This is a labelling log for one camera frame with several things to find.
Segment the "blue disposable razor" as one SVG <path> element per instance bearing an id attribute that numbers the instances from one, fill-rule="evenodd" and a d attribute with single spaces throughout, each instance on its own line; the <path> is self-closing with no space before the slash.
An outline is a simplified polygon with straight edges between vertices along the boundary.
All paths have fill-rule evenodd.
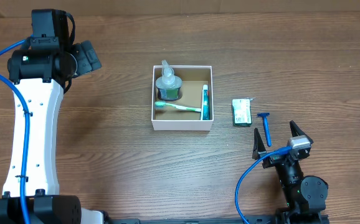
<path id="1" fill-rule="evenodd" d="M 258 113 L 257 116 L 262 118 L 267 146 L 271 147 L 272 146 L 272 140 L 271 140 L 271 135 L 270 135 L 270 128 L 269 128 L 269 125 L 268 125 L 268 117 L 270 116 L 270 113 Z"/>

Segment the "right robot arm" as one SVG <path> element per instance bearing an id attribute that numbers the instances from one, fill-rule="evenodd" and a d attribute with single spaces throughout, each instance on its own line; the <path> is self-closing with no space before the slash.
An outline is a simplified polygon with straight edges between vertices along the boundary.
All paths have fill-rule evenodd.
<path id="1" fill-rule="evenodd" d="M 278 208 L 272 218 L 274 223 L 328 223 L 321 212 L 326 209 L 328 184 L 313 175 L 304 175 L 299 162 L 310 155 L 313 140 L 294 121 L 290 121 L 292 137 L 288 153 L 264 158 L 268 152 L 257 128 L 254 129 L 252 158 L 262 160 L 264 169 L 274 167 L 285 195 L 287 206 Z"/>

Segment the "green soap packet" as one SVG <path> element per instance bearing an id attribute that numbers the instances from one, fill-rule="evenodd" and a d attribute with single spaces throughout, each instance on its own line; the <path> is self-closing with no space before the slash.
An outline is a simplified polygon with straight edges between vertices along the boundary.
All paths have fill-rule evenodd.
<path id="1" fill-rule="evenodd" d="M 234 126 L 251 126 L 251 102 L 254 98 L 238 98 L 232 100 L 232 114 Z"/>

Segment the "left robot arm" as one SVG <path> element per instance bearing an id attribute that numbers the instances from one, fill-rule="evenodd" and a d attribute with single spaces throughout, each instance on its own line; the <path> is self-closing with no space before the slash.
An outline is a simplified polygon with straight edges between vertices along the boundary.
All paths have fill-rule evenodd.
<path id="1" fill-rule="evenodd" d="M 101 68 L 89 41 L 75 43 L 73 16 L 34 9 L 32 34 L 8 47 L 2 81 L 15 102 L 12 156 L 0 198 L 0 223 L 108 223 L 74 195 L 62 195 L 56 169 L 57 121 L 72 80 Z"/>

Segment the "teal toothpaste tube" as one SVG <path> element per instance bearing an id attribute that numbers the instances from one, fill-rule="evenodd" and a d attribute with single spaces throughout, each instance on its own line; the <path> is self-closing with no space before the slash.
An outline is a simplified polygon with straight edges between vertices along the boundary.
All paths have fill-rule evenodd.
<path id="1" fill-rule="evenodd" d="M 201 120 L 210 120 L 208 85 L 202 87 Z"/>

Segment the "clear soap pump bottle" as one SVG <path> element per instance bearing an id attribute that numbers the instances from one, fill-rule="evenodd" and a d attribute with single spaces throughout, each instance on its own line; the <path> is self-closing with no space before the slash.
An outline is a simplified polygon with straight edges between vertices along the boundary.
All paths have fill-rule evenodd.
<path id="1" fill-rule="evenodd" d="M 163 101 L 176 101 L 181 98 L 182 80 L 166 60 L 162 62 L 161 76 L 156 80 L 158 98 Z"/>

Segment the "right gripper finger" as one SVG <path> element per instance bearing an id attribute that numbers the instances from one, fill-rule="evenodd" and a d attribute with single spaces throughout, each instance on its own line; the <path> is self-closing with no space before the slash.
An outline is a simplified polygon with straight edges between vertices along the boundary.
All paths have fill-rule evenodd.
<path id="1" fill-rule="evenodd" d="M 294 122 L 294 120 L 290 121 L 290 129 L 291 129 L 291 134 L 292 134 L 293 137 L 306 136 L 306 138 L 309 140 L 309 142 L 311 144 L 313 144 L 312 138 L 310 138 L 309 135 L 307 135 L 304 131 L 302 131 L 299 128 L 299 126 Z"/>
<path id="2" fill-rule="evenodd" d="M 258 128 L 254 129 L 254 139 L 253 139 L 253 153 L 252 158 L 254 160 L 258 160 L 262 158 L 264 155 L 266 155 L 267 151 L 265 148 L 265 145 L 263 143 L 263 140 L 261 138 L 261 135 L 258 131 Z"/>

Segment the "green toothbrush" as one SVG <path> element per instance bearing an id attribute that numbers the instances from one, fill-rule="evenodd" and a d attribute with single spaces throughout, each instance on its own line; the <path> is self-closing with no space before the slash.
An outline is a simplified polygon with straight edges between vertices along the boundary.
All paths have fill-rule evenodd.
<path id="1" fill-rule="evenodd" d="M 176 110 L 193 111 L 193 112 L 197 112 L 197 113 L 200 113 L 202 111 L 200 108 L 192 108 L 192 107 L 188 107 L 188 106 L 181 106 L 181 105 L 176 105 L 176 104 L 173 104 L 173 103 L 168 103 L 168 102 L 165 102 L 165 101 L 155 101 L 154 106 L 157 109 L 174 108 Z"/>

